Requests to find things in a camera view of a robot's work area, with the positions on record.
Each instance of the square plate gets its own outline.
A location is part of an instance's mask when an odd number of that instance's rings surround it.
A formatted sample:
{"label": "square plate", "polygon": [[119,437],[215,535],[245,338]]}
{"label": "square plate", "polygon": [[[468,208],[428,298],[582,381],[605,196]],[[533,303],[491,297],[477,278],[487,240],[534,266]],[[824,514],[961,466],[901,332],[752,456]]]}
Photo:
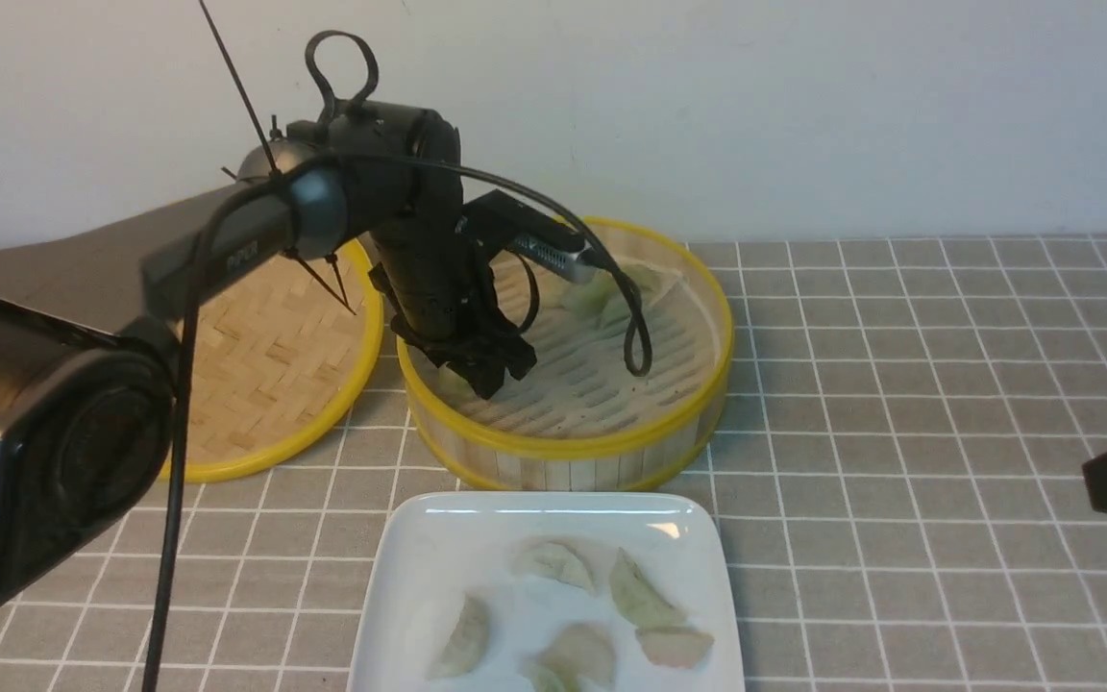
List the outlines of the square plate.
{"label": "square plate", "polygon": [[[597,595],[549,579],[517,578],[526,544],[563,539],[592,570]],[[695,670],[655,667],[614,608],[608,575],[624,548],[689,624],[716,639]],[[426,680],[464,596],[486,601],[492,636],[470,674]],[[387,521],[361,613],[351,692],[514,692],[531,689],[523,661],[562,627],[607,628],[618,653],[615,691],[743,692],[742,650],[725,552],[693,500],[641,492],[439,492],[408,499]],[[586,691],[593,689],[583,681]]]}

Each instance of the white wall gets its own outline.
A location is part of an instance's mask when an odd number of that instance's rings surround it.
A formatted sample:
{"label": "white wall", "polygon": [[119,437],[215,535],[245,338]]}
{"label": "white wall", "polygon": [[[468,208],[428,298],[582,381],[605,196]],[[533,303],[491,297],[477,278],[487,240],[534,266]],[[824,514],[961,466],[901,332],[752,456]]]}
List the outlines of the white wall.
{"label": "white wall", "polygon": [[[1107,230],[1107,0],[209,0],[261,113],[321,28],[465,163],[694,237]],[[346,95],[348,42],[320,49]],[[0,0],[0,245],[224,183],[251,131],[194,0]]]}

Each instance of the bamboo steamer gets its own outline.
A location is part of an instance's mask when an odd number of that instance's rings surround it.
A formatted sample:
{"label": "bamboo steamer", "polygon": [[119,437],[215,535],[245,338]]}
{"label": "bamboo steamer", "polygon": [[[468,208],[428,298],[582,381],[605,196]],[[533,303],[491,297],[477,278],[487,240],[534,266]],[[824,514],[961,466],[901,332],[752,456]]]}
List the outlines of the bamboo steamer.
{"label": "bamboo steamer", "polygon": [[[284,258],[269,259],[199,310],[187,482],[231,481],[291,458],[365,389],[382,350],[382,296],[369,283],[372,262],[360,242],[338,255],[356,314]],[[329,265],[311,267],[339,289]],[[162,477],[169,475],[166,461]]]}
{"label": "bamboo steamer", "polygon": [[[699,456],[725,407],[733,318],[707,267],[681,245],[615,220],[587,219],[625,267],[659,267],[665,283],[644,307],[654,360],[645,378],[623,364],[627,319],[598,327],[558,307],[566,281],[536,268],[541,310],[528,342],[537,364],[489,402],[456,386],[403,341],[408,406],[435,458],[484,490],[649,490]],[[528,309],[519,264],[495,264],[499,303],[516,323]]]}

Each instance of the yellow rim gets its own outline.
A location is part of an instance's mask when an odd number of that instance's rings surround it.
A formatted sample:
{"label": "yellow rim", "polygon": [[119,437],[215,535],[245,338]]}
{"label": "yellow rim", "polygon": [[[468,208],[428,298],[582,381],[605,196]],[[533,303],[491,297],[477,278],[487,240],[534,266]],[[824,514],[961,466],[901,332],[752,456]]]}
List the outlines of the yellow rim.
{"label": "yellow rim", "polygon": [[[711,270],[702,261],[699,261],[699,258],[691,254],[690,250],[682,248],[682,246],[666,239],[666,237],[661,236],[659,233],[638,227],[633,224],[617,223],[615,220],[601,218],[600,216],[586,216],[584,220],[586,223],[611,225],[611,227],[622,230],[638,233],[640,236],[664,245],[665,248],[680,254],[691,267],[694,267],[703,277],[706,277],[708,285],[712,287],[712,295],[715,297],[716,302],[718,302],[721,314],[726,317],[732,316],[728,301],[725,299],[725,291],[721,289],[718,281],[712,276]],[[711,402],[712,393],[715,393],[718,386],[724,384],[725,378],[728,376],[730,361],[733,359],[733,328],[732,324],[726,324],[725,327],[728,327],[728,329],[725,329],[724,349],[722,349],[722,358],[716,365],[716,372],[712,373],[711,380],[693,397],[686,400],[681,407],[669,412],[662,419],[654,420],[650,424],[641,425],[637,428],[622,431],[622,433],[603,434],[603,436],[579,440],[524,437],[521,434],[504,433],[504,431],[480,425],[478,422],[470,420],[443,403],[443,400],[438,399],[430,390],[430,386],[426,386],[425,382],[422,382],[421,376],[418,376],[416,369],[412,364],[407,347],[401,347],[396,351],[400,355],[400,369],[404,372],[404,384],[407,385],[410,397],[416,400],[421,406],[431,412],[431,415],[434,415],[442,424],[452,428],[453,433],[458,434],[458,436],[470,442],[484,444],[484,446],[504,453],[504,455],[521,456],[521,458],[523,456],[527,456],[528,458],[539,459],[590,461],[592,456],[622,455],[638,447],[644,447],[646,444],[666,437],[673,431],[681,428],[682,425],[686,424],[695,415],[699,415],[699,412],[702,412],[703,407],[706,407],[706,404]]]}
{"label": "yellow rim", "polygon": [[[352,241],[344,245],[339,251],[341,258],[348,259],[351,270],[356,272],[361,280],[369,273],[372,262],[365,249],[361,248],[361,242]],[[352,407],[358,395],[365,389],[370,373],[374,371],[374,364],[379,360],[379,352],[382,351],[382,296],[370,286],[365,286],[365,298],[363,311],[360,316],[365,320],[364,332],[361,334],[361,358],[356,360],[353,371],[348,374],[348,380],[341,390],[335,393],[335,397],[327,404],[324,410],[310,422],[310,425],[299,430],[298,433],[290,434],[289,437],[272,444],[271,447],[251,452],[249,455],[238,456],[224,462],[187,464],[187,483],[220,483],[232,481],[235,477],[247,477],[268,469],[276,464],[293,458],[296,453],[302,452],[311,446],[317,440],[324,436],[327,431],[338,424],[348,409]],[[170,465],[165,462],[162,468],[162,477],[170,476]]]}
{"label": "yellow rim", "polygon": [[[716,420],[712,421],[712,425],[711,428],[708,428],[707,434],[705,434],[702,440],[695,442],[695,445],[690,450],[687,455],[682,456],[681,459],[677,459],[673,465],[671,465],[671,467],[663,469],[659,474],[655,474],[655,476],[645,477],[643,481],[638,482],[634,485],[623,487],[620,490],[655,490],[658,487],[664,485],[664,483],[672,481],[673,477],[677,476],[677,474],[682,473],[683,469],[689,467],[690,464],[693,464],[694,461],[699,458],[699,453],[703,452],[703,447],[706,447],[707,442],[711,441],[711,431],[716,430],[720,416],[724,415],[724,413],[725,409],[722,407],[721,413],[716,413]],[[453,459],[452,455],[448,455],[443,447],[439,447],[438,443],[435,443],[433,438],[430,437],[430,434],[427,434],[426,430],[421,425],[421,421],[417,421],[417,434],[421,436],[422,441],[426,443],[426,446],[430,447],[431,453],[434,454],[434,458],[438,459],[444,467],[447,467],[448,472],[452,472],[454,476],[461,478],[464,483],[476,487],[478,490],[518,490],[517,487],[506,486],[497,481],[493,481],[493,478],[480,476],[480,474],[473,473],[470,469],[464,468],[456,459]]]}

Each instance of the steamed dumpling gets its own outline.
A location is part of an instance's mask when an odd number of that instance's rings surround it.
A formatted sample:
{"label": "steamed dumpling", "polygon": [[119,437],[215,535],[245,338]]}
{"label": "steamed dumpling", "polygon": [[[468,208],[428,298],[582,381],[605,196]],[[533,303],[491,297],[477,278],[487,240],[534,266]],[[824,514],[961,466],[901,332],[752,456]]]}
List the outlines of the steamed dumpling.
{"label": "steamed dumpling", "polygon": [[537,662],[528,662],[523,672],[524,678],[532,683],[532,692],[579,692],[579,681],[575,675],[567,678]]}
{"label": "steamed dumpling", "polygon": [[[651,295],[660,290],[660,271],[654,270],[654,268],[641,264],[629,264],[620,268],[634,281],[640,293],[640,301],[646,301]],[[618,281],[610,272],[602,270],[597,270],[588,283],[568,286],[566,290],[562,290],[558,302],[567,310],[575,312],[577,318],[596,318],[601,327],[620,318],[620,316],[629,316],[630,313],[630,308],[623,299]]]}
{"label": "steamed dumpling", "polygon": [[651,627],[634,631],[643,655],[659,667],[693,669],[707,658],[715,637],[690,627]]}
{"label": "steamed dumpling", "polygon": [[588,565],[584,565],[575,550],[557,540],[545,540],[520,552],[515,560],[515,574],[554,579],[583,588],[592,596],[597,595],[597,586],[592,582],[592,571],[588,569]]}
{"label": "steamed dumpling", "polygon": [[618,549],[618,560],[609,574],[609,591],[618,612],[634,627],[673,627],[686,622],[686,614],[664,600],[649,582],[627,550]]}
{"label": "steamed dumpling", "polygon": [[461,619],[448,637],[438,660],[430,667],[426,678],[458,678],[469,674],[480,664],[489,647],[489,609],[473,596],[464,597]]}
{"label": "steamed dumpling", "polygon": [[601,627],[576,622],[567,626],[541,653],[541,664],[567,678],[581,675],[602,689],[613,689],[618,655]]}
{"label": "steamed dumpling", "polygon": [[[640,302],[643,307],[646,307],[652,300],[652,295],[660,290],[660,275],[653,268],[646,267],[644,265],[633,265],[627,267],[627,276],[631,277],[634,285],[638,286],[638,297],[640,297]],[[614,292],[609,296],[606,301],[606,306],[601,308],[601,316],[598,318],[597,324],[601,328],[609,327],[615,321],[623,319],[629,320],[630,304],[627,303],[627,298],[623,297],[621,290],[614,287]]]}

